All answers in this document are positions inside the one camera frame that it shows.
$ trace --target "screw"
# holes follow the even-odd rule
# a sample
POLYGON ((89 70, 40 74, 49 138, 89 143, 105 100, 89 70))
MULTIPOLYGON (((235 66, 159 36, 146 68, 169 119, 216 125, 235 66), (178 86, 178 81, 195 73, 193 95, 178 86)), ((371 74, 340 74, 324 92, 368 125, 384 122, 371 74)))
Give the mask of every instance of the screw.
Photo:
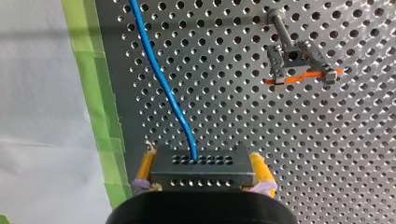
POLYGON ((304 45, 305 45, 307 48, 311 47, 311 43, 309 43, 308 40, 305 40, 305 41, 304 41, 304 45))
POLYGON ((275 51, 281 51, 282 47, 280 45, 275 45, 274 49, 275 51))

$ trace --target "orange zip tie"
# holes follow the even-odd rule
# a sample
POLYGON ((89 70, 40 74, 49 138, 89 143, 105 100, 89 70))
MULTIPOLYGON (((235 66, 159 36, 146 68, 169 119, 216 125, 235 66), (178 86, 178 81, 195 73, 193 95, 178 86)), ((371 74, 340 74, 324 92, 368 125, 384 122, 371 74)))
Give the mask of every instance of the orange zip tie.
MULTIPOLYGON (((342 68, 337 68, 336 69, 337 76, 343 75, 343 69, 342 68)), ((300 77, 286 77, 285 78, 285 84, 291 84, 291 83, 296 83, 296 82, 302 82, 306 78, 316 78, 316 77, 324 77, 325 73, 324 72, 304 72, 300 77)), ((265 80, 265 84, 267 85, 275 85, 274 80, 265 80)))

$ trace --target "green tape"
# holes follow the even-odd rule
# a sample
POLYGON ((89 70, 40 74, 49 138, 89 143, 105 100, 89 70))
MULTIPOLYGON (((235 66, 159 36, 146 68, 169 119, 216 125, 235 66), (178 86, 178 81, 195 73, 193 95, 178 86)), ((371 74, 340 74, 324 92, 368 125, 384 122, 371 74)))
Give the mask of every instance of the green tape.
POLYGON ((95 0, 63 0, 64 15, 91 117, 105 187, 114 209, 132 197, 95 0))
POLYGON ((0 224, 9 224, 6 216, 0 215, 0 224))

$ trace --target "pegboard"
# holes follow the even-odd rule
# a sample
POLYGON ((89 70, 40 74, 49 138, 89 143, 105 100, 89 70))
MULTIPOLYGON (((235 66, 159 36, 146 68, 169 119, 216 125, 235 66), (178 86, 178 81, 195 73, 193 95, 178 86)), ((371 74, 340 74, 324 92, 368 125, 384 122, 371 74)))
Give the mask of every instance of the pegboard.
MULTIPOLYGON (((157 59, 199 149, 245 145, 276 174, 300 223, 394 223, 395 0, 139 1, 157 59), (266 13, 282 8, 293 40, 311 39, 345 74, 274 90, 266 13)), ((130 180, 145 139, 187 140, 149 66, 126 0, 96 1, 130 180)), ((290 74, 301 71, 290 71, 290 74)))

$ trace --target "blue cable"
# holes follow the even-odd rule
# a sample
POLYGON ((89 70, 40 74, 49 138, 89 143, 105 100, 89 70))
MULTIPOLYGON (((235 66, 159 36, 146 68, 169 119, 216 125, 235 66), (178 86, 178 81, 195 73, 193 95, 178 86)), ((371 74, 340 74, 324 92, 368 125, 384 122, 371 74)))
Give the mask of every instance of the blue cable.
POLYGON ((190 146, 191 158, 196 161, 198 159, 198 154, 197 154, 197 146, 195 144, 194 135, 192 134, 190 125, 184 118, 184 115, 181 112, 180 107, 178 107, 177 100, 175 99, 175 96, 172 93, 168 81, 166 80, 165 76, 163 75, 163 72, 161 71, 160 66, 157 63, 157 60, 154 55, 154 51, 152 50, 152 47, 149 42, 148 34, 145 30, 145 23, 143 21, 142 14, 140 13, 139 4, 137 3, 137 0, 129 0, 129 4, 131 5, 132 12, 134 13, 134 17, 136 18, 137 30, 139 31, 140 37, 142 39, 143 47, 145 49, 146 55, 148 56, 148 61, 151 64, 151 67, 154 70, 155 75, 160 81, 161 86, 163 87, 163 91, 165 92, 169 104, 171 105, 173 111, 175 112, 176 117, 180 122, 181 127, 184 130, 184 133, 187 135, 187 139, 189 141, 189 146, 190 146))

